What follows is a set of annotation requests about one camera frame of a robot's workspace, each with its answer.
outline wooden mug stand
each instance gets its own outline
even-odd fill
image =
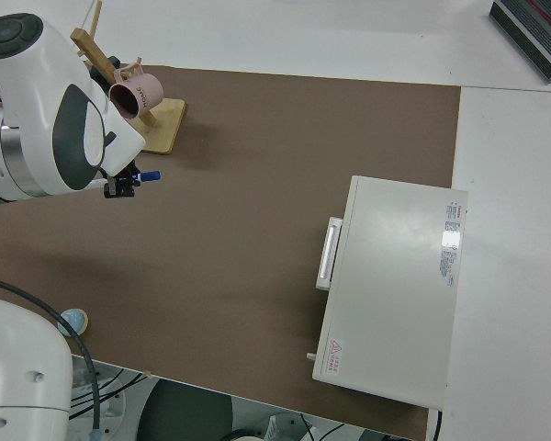
[[[115,67],[96,45],[93,36],[82,28],[76,28],[71,39],[80,49],[79,53],[86,56],[109,85],[113,85]],[[144,152],[169,154],[174,148],[175,137],[185,113],[184,100],[164,98],[161,104],[138,119],[130,120],[129,124],[145,139]]]

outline white box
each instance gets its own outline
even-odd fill
[[[443,409],[467,193],[354,176],[314,379]]]

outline brown mat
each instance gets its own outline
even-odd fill
[[[174,152],[139,158],[163,180],[0,207],[0,278],[88,311],[95,359],[424,439],[425,409],[315,381],[306,353],[351,176],[449,187],[459,88],[148,71],[189,105]]]

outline wooden peg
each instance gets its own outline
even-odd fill
[[[96,35],[96,28],[98,26],[98,19],[100,18],[101,9],[102,9],[102,0],[97,0],[96,9],[94,10],[94,16],[92,17],[92,26],[90,26],[90,37],[92,37],[92,39]]]

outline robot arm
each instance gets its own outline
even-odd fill
[[[144,139],[37,16],[0,17],[0,95],[0,204],[101,187],[98,171],[108,197],[133,195]]]

